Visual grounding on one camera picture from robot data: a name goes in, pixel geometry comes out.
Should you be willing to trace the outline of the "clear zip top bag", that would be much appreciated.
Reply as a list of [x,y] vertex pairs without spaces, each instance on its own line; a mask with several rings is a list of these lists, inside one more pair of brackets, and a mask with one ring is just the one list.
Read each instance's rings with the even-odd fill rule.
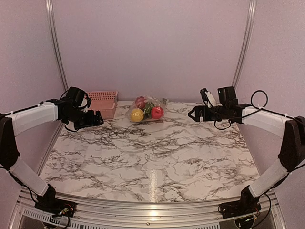
[[164,117],[168,100],[151,96],[139,96],[129,107],[125,116],[133,123],[157,121]]

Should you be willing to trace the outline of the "green fake vegetable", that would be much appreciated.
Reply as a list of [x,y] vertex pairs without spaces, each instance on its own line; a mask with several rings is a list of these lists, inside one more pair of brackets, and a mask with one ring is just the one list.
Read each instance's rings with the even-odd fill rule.
[[144,119],[150,119],[151,118],[151,110],[155,107],[155,104],[152,102],[147,102],[144,109],[143,109],[143,115]]

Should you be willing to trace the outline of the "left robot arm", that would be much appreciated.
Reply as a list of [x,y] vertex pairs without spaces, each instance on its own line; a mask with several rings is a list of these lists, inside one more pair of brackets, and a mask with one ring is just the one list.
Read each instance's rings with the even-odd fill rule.
[[57,212],[60,201],[54,188],[37,174],[38,163],[59,123],[71,124],[71,132],[103,124],[101,113],[90,109],[91,103],[87,92],[70,87],[59,99],[0,115],[0,167],[36,194],[37,202],[49,212]]

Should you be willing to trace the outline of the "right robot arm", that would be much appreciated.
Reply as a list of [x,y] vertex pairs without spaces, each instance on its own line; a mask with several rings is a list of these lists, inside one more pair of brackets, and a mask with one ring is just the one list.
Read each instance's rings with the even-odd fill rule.
[[218,102],[210,91],[201,89],[203,104],[188,116],[195,122],[239,125],[260,171],[259,178],[242,190],[236,203],[236,210],[245,214],[261,195],[305,165],[305,118],[267,109],[269,98],[263,90],[253,92],[250,102],[244,104],[238,101],[233,86],[219,88],[217,93]]

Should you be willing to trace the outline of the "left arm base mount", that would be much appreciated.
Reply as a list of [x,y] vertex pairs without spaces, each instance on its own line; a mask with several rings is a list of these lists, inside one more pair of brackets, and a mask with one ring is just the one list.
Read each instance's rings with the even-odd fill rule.
[[57,199],[54,207],[44,207],[41,203],[35,203],[34,206],[36,209],[49,212],[58,216],[61,211],[67,208],[68,212],[66,212],[64,216],[73,217],[76,208],[76,203],[73,201]]

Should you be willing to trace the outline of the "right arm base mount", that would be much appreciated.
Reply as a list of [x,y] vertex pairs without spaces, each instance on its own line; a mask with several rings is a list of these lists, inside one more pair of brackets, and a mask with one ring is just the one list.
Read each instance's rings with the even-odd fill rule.
[[243,205],[241,201],[238,200],[222,203],[218,206],[218,212],[224,219],[259,212],[261,209],[261,205],[258,201],[255,201],[250,205]]

